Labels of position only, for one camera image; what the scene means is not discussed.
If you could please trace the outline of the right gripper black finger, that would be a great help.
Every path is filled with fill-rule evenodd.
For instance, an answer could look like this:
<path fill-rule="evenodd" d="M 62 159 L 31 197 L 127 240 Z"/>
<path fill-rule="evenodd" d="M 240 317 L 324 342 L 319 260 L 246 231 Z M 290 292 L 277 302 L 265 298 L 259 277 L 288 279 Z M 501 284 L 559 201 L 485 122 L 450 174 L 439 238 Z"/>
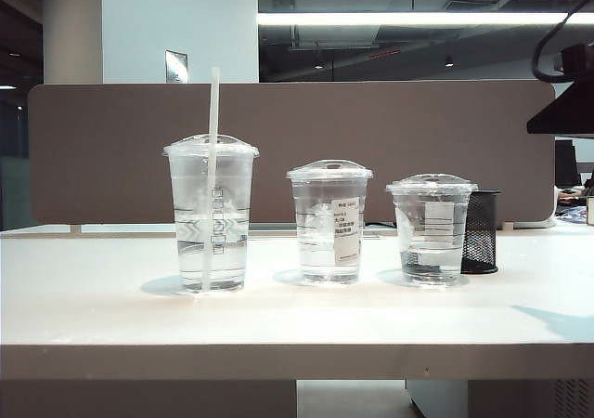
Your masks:
<path fill-rule="evenodd" d="M 592 136 L 593 78 L 571 84 L 526 124 L 528 134 Z"/>

